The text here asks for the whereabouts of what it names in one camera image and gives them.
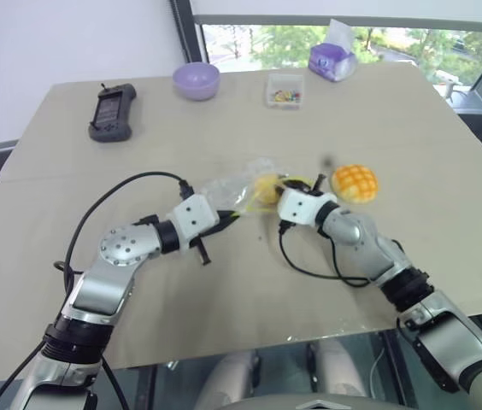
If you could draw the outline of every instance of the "black device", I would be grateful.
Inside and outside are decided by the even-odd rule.
[[[98,93],[98,104],[93,120],[89,123],[89,136],[99,143],[125,141],[131,137],[129,110],[137,96],[132,84],[117,85]]]

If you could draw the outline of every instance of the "window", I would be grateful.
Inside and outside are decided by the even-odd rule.
[[[305,67],[327,26],[203,25],[209,62],[222,72]],[[361,63],[407,62],[444,95],[469,91],[482,74],[482,32],[354,27]]]

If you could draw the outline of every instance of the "clear plastic box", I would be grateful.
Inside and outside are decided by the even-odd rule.
[[[299,109],[303,99],[303,76],[297,74],[269,74],[266,103],[271,108]]]

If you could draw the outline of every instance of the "yellow snack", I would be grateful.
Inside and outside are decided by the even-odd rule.
[[[363,165],[348,165],[334,171],[332,190],[346,202],[370,202],[378,193],[378,180],[374,173]]]
[[[277,175],[263,175],[255,181],[255,199],[264,205],[274,205],[279,202],[279,194],[275,187],[279,185]]]

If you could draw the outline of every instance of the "clear plastic bag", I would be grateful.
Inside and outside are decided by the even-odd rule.
[[[275,212],[280,199],[280,188],[288,180],[301,178],[288,176],[268,158],[259,158],[247,164],[239,173],[214,179],[205,184],[201,193],[215,209],[248,212]]]

